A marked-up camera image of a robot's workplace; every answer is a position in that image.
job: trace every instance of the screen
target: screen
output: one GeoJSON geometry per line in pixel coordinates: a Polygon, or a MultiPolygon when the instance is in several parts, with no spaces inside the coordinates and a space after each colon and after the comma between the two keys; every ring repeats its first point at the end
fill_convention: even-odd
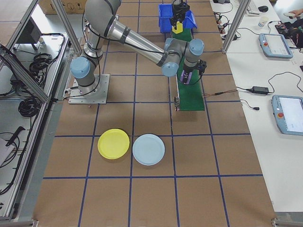
{"type": "Polygon", "coordinates": [[[283,39],[279,35],[264,35],[273,54],[288,55],[283,39]]]}
{"type": "Polygon", "coordinates": [[[279,97],[288,131],[303,132],[303,104],[299,98],[279,97]]]}

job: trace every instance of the light blue plate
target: light blue plate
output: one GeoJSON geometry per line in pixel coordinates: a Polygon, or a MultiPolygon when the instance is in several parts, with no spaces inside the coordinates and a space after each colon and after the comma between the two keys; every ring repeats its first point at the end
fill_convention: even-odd
{"type": "Polygon", "coordinates": [[[152,166],[161,161],[165,153],[163,141],[156,135],[144,134],[133,144],[134,158],[145,166],[152,166]]]}

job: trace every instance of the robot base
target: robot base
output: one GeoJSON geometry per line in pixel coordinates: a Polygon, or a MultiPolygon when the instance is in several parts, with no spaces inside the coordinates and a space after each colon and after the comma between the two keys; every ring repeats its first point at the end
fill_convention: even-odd
{"type": "MultiPolygon", "coordinates": [[[[99,80],[99,74],[95,75],[96,80],[99,80]]],[[[108,85],[109,85],[109,74],[101,74],[100,82],[96,92],[92,92],[86,96],[80,96],[81,93],[78,89],[71,91],[71,96],[79,96],[69,99],[71,105],[89,105],[89,104],[106,104],[108,85]]],[[[73,83],[73,87],[78,86],[77,81],[73,83]]]]}

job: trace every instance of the person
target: person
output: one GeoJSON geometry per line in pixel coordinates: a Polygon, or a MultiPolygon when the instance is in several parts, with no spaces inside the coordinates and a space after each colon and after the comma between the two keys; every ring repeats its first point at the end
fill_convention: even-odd
{"type": "Polygon", "coordinates": [[[294,17],[297,17],[301,13],[303,13],[303,9],[296,9],[296,10],[290,11],[289,13],[294,13],[294,17]]]}

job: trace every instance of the white cup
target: white cup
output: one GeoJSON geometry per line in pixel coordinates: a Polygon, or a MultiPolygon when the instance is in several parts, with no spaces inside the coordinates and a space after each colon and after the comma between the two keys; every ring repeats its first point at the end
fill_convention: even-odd
{"type": "Polygon", "coordinates": [[[258,23],[258,26],[259,27],[264,27],[264,25],[268,22],[268,17],[261,17],[260,18],[260,21],[259,21],[259,23],[258,23]]]}

